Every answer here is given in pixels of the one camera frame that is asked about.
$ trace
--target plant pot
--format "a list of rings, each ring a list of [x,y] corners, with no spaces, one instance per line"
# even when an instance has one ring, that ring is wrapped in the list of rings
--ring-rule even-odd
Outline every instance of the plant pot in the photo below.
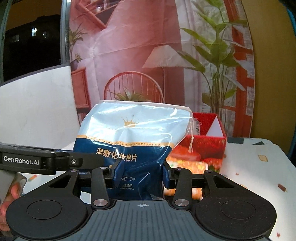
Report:
[[[74,59],[74,60],[70,63],[71,71],[75,71],[75,70],[77,70],[77,67],[78,67],[78,61],[77,61],[77,59]]]

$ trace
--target blue edge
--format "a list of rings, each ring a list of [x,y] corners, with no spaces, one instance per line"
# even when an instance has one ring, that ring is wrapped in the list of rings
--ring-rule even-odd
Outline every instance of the blue edge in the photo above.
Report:
[[[295,36],[296,36],[296,20],[295,20],[295,17],[294,17],[294,15],[292,14],[292,12],[289,9],[287,9],[287,11],[288,11],[290,20],[292,22],[294,33],[295,33]],[[292,157],[292,153],[293,153],[293,149],[294,149],[295,145],[296,145],[296,127],[295,127],[295,130],[294,130],[294,136],[293,136],[293,139],[292,139],[290,150],[288,152],[288,158],[289,159],[291,159],[291,157]]]

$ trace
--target cotton pad package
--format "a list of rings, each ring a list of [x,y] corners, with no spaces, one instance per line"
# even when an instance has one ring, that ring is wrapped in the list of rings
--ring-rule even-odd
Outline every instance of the cotton pad package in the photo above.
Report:
[[[187,134],[193,138],[193,129],[187,107],[100,101],[83,120],[73,151],[101,155],[107,167],[124,161],[119,186],[108,189],[111,199],[156,200],[164,197],[165,159]]]

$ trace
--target yellow wall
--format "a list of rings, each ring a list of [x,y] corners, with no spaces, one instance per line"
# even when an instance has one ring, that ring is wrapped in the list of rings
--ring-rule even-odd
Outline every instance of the yellow wall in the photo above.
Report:
[[[288,152],[296,123],[296,38],[278,0],[242,0],[255,54],[255,107],[251,137]]]
[[[11,6],[6,30],[30,23],[40,16],[61,14],[62,0],[23,0]]]

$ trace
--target chair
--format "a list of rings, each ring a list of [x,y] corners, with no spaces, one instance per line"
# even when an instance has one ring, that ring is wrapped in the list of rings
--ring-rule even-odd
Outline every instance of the chair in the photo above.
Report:
[[[125,90],[141,94],[152,102],[164,103],[159,84],[150,76],[136,71],[122,72],[112,77],[105,86],[104,99],[116,100],[116,94],[125,95]]]

